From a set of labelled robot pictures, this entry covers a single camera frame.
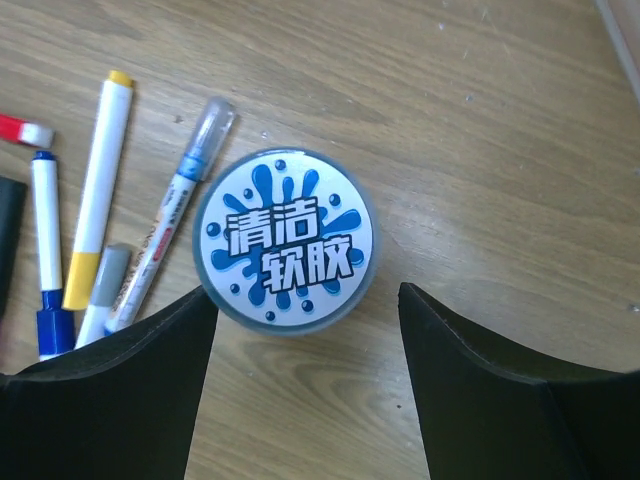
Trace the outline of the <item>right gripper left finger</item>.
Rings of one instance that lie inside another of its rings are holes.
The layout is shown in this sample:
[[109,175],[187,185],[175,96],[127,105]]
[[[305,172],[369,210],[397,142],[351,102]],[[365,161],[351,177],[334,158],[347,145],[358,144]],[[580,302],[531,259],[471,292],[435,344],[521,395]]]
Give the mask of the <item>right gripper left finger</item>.
[[86,347],[2,375],[2,478],[184,478],[217,316],[198,287]]

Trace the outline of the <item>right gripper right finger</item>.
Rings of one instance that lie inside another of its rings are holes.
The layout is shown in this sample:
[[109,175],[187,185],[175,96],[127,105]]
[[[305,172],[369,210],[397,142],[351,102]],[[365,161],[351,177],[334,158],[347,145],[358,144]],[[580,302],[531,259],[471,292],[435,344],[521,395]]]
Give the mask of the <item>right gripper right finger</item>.
[[635,479],[639,375],[561,360],[412,283],[402,340],[433,479]]

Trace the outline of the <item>round blue patterned tin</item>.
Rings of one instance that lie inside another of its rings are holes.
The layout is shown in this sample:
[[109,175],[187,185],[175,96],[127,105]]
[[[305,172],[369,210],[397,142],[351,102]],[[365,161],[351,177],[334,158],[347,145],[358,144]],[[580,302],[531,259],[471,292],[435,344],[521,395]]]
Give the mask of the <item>round blue patterned tin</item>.
[[330,157],[283,147],[246,155],[211,185],[193,229],[200,282],[243,327],[322,330],[372,285],[381,250],[371,196]]

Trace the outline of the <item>blue patterned pen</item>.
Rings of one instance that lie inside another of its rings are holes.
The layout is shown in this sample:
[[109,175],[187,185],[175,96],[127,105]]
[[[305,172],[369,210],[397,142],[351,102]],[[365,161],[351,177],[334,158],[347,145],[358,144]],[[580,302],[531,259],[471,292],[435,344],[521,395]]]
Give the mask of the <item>blue patterned pen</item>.
[[231,130],[236,113],[229,100],[213,97],[194,128],[161,202],[151,230],[133,260],[105,322],[110,335],[130,326],[159,271],[198,183],[204,181]]

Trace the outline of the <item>yellow banded white marker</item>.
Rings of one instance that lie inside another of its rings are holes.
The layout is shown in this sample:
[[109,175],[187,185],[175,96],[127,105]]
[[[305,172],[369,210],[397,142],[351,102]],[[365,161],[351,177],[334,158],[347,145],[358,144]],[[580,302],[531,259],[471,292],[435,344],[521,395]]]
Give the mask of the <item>yellow banded white marker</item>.
[[89,304],[133,99],[133,79],[112,70],[103,82],[72,247],[63,307]]

